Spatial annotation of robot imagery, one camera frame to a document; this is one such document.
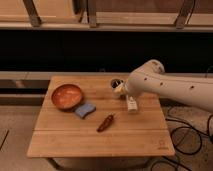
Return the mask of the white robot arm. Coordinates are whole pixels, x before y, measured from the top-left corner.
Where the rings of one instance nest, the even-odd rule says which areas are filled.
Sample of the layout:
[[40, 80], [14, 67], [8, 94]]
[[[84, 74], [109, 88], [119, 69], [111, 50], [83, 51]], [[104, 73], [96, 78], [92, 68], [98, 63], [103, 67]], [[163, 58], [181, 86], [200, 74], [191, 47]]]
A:
[[114, 92], [135, 98], [143, 92], [154, 93], [213, 113], [213, 78], [167, 76], [155, 59], [132, 71]]

